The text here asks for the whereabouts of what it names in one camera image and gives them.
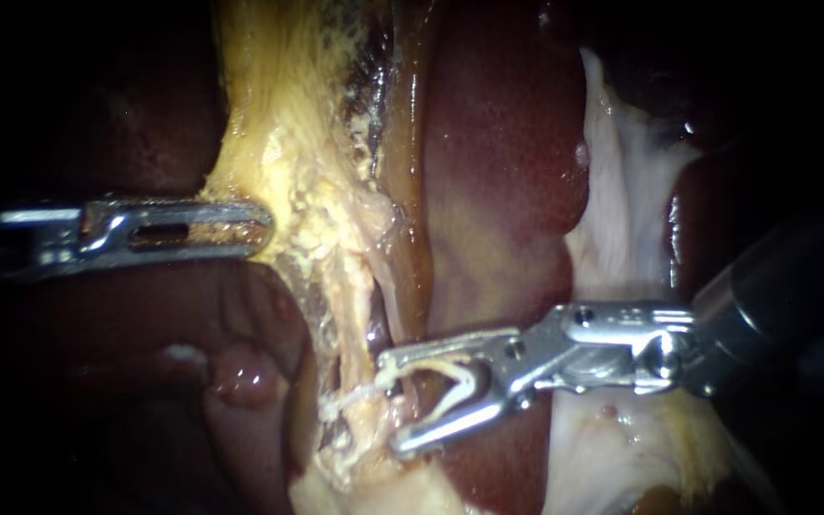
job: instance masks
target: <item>metal grasper jaw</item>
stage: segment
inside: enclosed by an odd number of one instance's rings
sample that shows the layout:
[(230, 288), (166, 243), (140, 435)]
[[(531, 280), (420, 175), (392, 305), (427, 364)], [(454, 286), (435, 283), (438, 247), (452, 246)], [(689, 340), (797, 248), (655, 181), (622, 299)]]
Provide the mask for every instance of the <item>metal grasper jaw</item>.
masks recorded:
[(0, 279), (34, 282), (150, 263), (246, 258), (272, 230), (270, 215), (253, 204), (149, 197), (39, 203), (0, 211)]
[(483, 396), (447, 402), (451, 388), (431, 414), (393, 435), (391, 450), (412, 459), (440, 449), (529, 408), (543, 390), (582, 394), (619, 386), (645, 395), (671, 389), (681, 350), (672, 335), (688, 331), (690, 324), (688, 310), (663, 303), (583, 302), (554, 306), (523, 332), (513, 327), (477, 331), (384, 351), (377, 360), (379, 375), (395, 378), (430, 369), (457, 380), (454, 388), (469, 394), (475, 389), (465, 388), (462, 365), (478, 361), (489, 371)]

